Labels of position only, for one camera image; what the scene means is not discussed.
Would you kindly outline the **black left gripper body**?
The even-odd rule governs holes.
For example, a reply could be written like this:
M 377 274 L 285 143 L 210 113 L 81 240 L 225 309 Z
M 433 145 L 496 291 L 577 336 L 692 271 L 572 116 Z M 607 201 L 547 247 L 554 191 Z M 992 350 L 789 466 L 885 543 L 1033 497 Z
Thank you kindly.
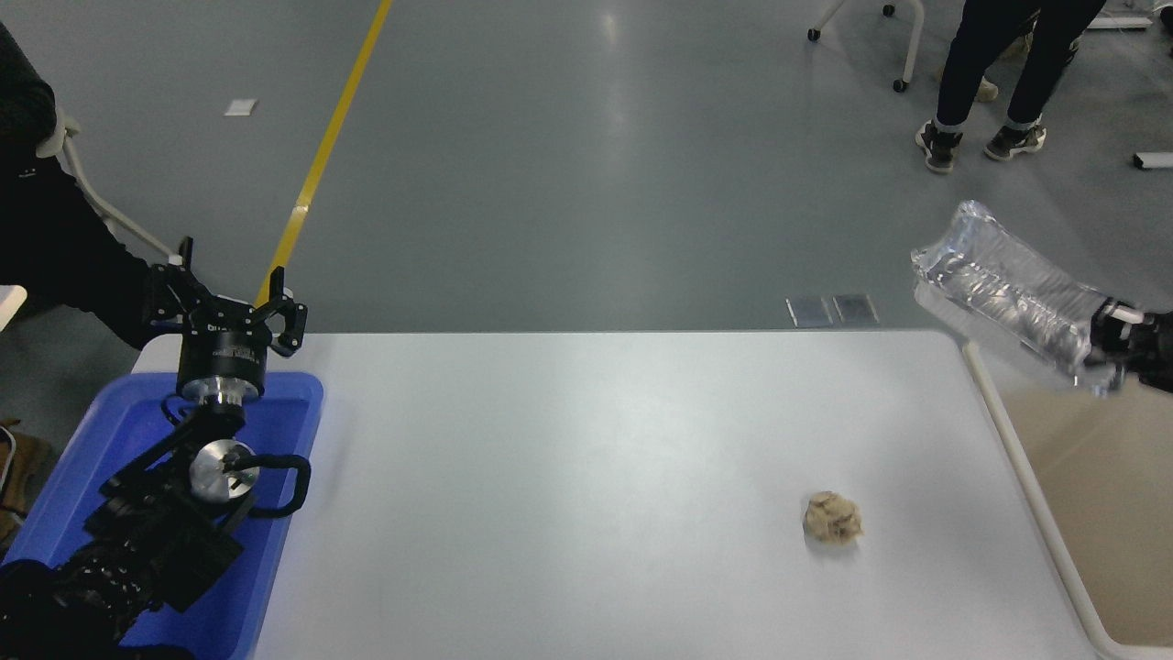
M 202 302 L 187 314 L 181 339 L 177 392 L 197 385 L 238 380 L 248 392 L 264 392 L 272 334 L 253 318 L 248 302 Z

